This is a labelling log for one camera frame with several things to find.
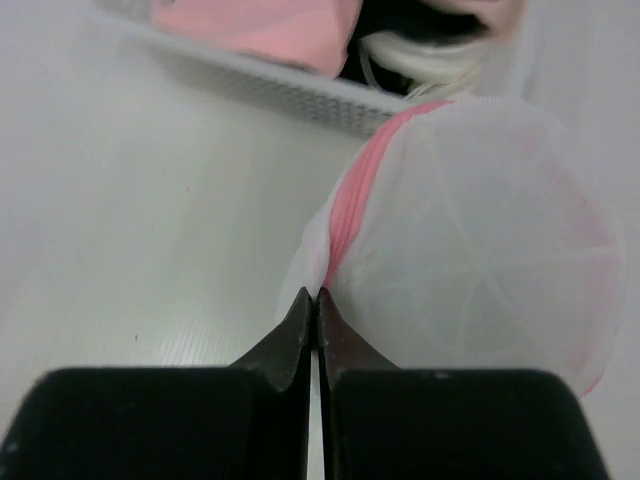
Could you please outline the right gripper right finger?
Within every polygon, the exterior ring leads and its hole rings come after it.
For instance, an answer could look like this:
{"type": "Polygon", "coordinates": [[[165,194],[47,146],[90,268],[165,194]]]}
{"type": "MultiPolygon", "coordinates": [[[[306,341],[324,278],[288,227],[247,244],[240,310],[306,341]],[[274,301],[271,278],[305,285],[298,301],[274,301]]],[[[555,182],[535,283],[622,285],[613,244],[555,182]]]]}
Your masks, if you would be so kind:
{"type": "Polygon", "coordinates": [[[577,397],[537,369],[402,369],[317,298],[328,479],[607,479],[577,397]]]}

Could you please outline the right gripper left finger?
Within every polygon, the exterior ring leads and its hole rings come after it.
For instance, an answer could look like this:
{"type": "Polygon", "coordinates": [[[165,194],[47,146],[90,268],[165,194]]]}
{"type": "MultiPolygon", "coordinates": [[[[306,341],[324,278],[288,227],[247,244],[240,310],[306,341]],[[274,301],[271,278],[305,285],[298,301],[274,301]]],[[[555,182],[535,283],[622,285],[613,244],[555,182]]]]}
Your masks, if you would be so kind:
{"type": "Polygon", "coordinates": [[[225,367],[65,368],[25,396],[5,479],[302,479],[313,302],[225,367]]]}

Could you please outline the white mesh laundry bag pink zipper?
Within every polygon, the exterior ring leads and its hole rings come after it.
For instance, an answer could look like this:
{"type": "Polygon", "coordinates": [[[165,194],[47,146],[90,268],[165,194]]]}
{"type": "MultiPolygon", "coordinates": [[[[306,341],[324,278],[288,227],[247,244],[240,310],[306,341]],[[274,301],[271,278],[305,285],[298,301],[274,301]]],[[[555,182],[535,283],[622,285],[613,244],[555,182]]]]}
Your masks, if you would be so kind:
{"type": "Polygon", "coordinates": [[[276,313],[327,289],[400,366],[535,368],[585,395],[625,280],[621,222],[572,131],[524,101],[471,97],[380,127],[305,227],[276,313]]]}

